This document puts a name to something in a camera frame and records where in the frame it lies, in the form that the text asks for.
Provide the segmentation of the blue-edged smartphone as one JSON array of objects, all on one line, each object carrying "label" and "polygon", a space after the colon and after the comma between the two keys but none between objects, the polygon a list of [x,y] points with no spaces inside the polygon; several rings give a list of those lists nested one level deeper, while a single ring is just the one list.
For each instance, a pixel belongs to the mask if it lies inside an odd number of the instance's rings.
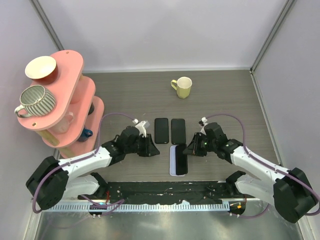
[{"label": "blue-edged smartphone", "polygon": [[156,144],[169,143],[169,120],[167,118],[154,120],[154,142]]}]

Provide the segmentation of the lilac phone case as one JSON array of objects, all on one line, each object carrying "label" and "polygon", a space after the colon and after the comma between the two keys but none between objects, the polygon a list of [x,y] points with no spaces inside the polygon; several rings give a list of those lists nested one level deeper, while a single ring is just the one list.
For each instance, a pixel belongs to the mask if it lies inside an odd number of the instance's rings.
[{"label": "lilac phone case", "polygon": [[185,168],[178,167],[179,173],[177,174],[176,147],[177,147],[177,145],[172,145],[170,147],[169,174],[173,177],[183,177],[188,173],[188,159],[187,159],[187,156],[184,155]]}]

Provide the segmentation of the black smartphone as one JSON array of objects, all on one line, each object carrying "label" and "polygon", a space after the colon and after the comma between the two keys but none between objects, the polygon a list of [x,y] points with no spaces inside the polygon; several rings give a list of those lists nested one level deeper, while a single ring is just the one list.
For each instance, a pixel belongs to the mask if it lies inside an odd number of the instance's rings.
[{"label": "black smartphone", "polygon": [[179,144],[175,147],[175,171],[177,176],[188,173],[188,156],[184,154],[186,144]]}]

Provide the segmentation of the black phone case two holes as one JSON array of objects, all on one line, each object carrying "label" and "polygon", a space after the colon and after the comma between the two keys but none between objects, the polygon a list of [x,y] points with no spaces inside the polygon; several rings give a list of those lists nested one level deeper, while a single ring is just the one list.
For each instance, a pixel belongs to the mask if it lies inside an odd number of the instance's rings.
[{"label": "black phone case two holes", "polygon": [[171,143],[173,145],[186,143],[186,122],[183,118],[171,120]]}]

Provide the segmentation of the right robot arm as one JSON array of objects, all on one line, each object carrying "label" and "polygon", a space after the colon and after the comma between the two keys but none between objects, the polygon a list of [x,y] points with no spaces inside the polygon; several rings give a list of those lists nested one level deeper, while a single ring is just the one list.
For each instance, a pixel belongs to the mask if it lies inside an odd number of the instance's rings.
[{"label": "right robot arm", "polygon": [[258,198],[274,206],[290,223],[308,215],[320,201],[302,170],[289,170],[259,157],[242,142],[228,138],[216,122],[205,124],[183,151],[197,157],[204,157],[208,152],[244,169],[226,179],[225,190],[230,197],[244,194]]}]

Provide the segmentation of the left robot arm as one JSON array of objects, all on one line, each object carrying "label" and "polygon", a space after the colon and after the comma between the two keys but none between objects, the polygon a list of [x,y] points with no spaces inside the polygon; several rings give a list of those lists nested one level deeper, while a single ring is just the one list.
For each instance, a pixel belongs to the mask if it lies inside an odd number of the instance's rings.
[{"label": "left robot arm", "polygon": [[114,139],[88,153],[62,160],[46,157],[25,184],[33,196],[33,211],[39,213],[36,207],[47,210],[64,198],[79,195],[102,199],[107,192],[105,182],[91,171],[119,163],[128,154],[153,157],[160,151],[151,134],[142,134],[137,127],[128,126]]}]

